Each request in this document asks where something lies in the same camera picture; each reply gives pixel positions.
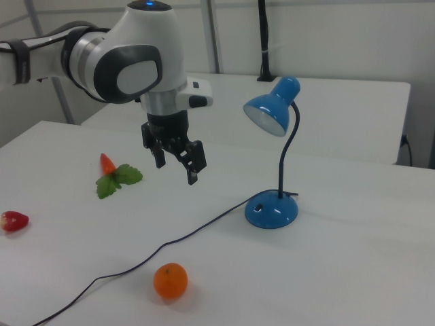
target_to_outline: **lamp shade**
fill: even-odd
[[[257,126],[278,137],[285,136],[290,123],[288,107],[300,91],[295,77],[283,77],[270,94],[248,101],[243,110]]]

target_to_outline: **green leaf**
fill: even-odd
[[[139,182],[142,178],[142,173],[128,164],[119,165],[114,172],[114,179],[116,182],[124,183],[126,185],[132,185]]]
[[[121,185],[111,175],[103,175],[96,182],[98,198],[103,199],[112,195]]]

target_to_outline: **blue desk lamp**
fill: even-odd
[[[259,193],[245,207],[246,219],[259,228],[282,228],[298,216],[298,205],[291,197],[292,194],[283,192],[283,176],[284,157],[299,127],[299,109],[294,102],[299,91],[300,84],[295,77],[283,77],[270,94],[253,98],[243,106],[249,119],[261,129],[278,137],[284,137],[287,132],[290,105],[296,114],[293,131],[279,160],[278,191]]]

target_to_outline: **carrot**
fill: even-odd
[[[110,175],[116,170],[115,164],[104,153],[100,155],[100,164],[104,175]]]

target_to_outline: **fake strawberry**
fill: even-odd
[[[29,222],[29,217],[19,212],[8,211],[1,214],[0,228],[6,232],[22,229]]]

